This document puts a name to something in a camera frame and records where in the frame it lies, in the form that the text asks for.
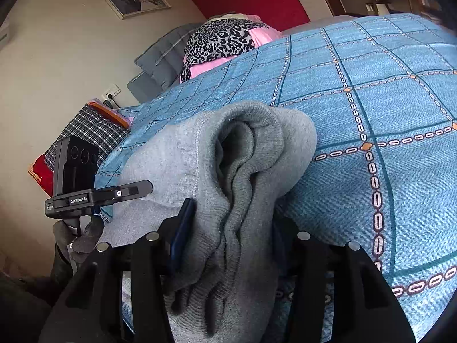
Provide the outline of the left hand dark glove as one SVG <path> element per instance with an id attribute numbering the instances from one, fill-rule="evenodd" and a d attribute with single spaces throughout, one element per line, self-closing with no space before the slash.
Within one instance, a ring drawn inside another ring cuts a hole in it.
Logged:
<path id="1" fill-rule="evenodd" d="M 95 249 L 103 230 L 104 222 L 98 215 L 91 216 L 79 236 L 64 221 L 57 221 L 53 225 L 56 245 L 51 276 L 59 281 L 71 278 Z"/>

